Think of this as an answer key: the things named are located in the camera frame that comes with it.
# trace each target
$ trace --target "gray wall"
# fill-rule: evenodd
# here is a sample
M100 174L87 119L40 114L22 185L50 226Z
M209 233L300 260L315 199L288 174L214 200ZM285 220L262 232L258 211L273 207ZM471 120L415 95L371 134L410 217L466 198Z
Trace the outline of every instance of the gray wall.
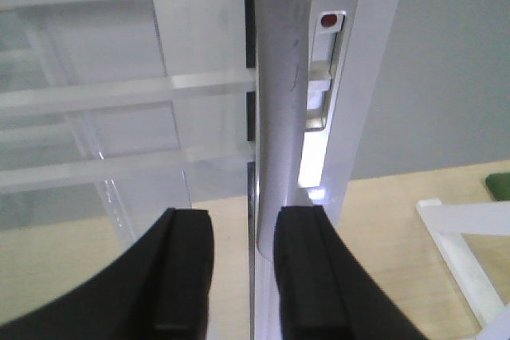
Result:
M353 178L510 158L510 0L400 0Z

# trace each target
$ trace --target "red dot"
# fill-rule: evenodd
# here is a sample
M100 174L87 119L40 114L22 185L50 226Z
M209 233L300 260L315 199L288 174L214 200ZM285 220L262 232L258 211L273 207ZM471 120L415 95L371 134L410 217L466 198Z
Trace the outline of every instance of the red dot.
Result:
M338 21L338 17L335 14L327 14L327 15L324 15L320 19L320 24L324 28L329 28L329 27L334 26L337 21Z

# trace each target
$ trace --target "scratch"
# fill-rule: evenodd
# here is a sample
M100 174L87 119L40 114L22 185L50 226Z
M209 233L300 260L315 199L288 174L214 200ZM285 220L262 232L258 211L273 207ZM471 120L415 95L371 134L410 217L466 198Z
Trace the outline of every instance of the scratch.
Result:
M290 89L290 92L293 92L294 89L296 89L296 86L297 86L297 73L300 71L300 65L298 64L296 66L296 75L294 76L294 85L292 86L292 88Z

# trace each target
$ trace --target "green object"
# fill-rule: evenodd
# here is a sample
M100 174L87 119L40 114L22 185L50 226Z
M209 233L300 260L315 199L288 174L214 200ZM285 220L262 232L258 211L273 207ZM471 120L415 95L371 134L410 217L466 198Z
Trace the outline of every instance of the green object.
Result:
M490 174L485 184L497 201L510 201L510 173Z

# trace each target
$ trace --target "wooden floor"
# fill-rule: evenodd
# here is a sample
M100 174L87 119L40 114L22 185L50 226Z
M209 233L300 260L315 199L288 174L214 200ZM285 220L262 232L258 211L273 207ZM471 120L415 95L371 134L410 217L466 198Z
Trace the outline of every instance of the wooden floor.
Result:
M338 232L382 289L431 339L459 339L480 327L414 208L490 201L484 186L510 161L353 181ZM510 238L466 238L502 299L510 301Z
M433 340L480 328L418 213L421 199L490 201L483 179L510 161L401 174L350 183L339 234L382 289ZM205 201L215 237L210 330L219 340L249 338L245 197ZM510 238L470 236L502 299L510 301ZM106 217L0 232L0 322L61 295L120 253Z

